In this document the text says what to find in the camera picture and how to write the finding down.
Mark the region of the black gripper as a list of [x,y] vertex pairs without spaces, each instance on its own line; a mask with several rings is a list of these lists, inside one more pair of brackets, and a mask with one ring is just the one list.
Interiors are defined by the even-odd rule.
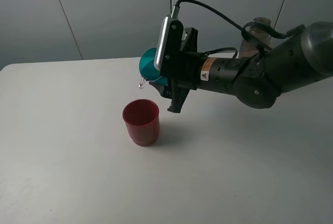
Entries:
[[160,83],[149,82],[161,97],[171,99],[168,111],[172,113],[180,113],[189,91],[198,88],[199,68],[205,59],[205,53],[198,52],[198,30],[185,28],[184,34],[180,51],[160,51]]

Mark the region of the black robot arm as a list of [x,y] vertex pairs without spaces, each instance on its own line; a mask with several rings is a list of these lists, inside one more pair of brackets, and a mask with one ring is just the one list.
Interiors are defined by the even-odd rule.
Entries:
[[163,30],[158,77],[149,84],[171,99],[170,112],[180,113],[188,93],[196,89],[232,95],[249,107],[266,109],[283,93],[332,77],[332,23],[300,25],[286,34],[258,22],[249,25],[284,42],[264,47],[243,30],[258,53],[250,58],[215,58],[211,52],[198,52],[196,29],[174,21]]

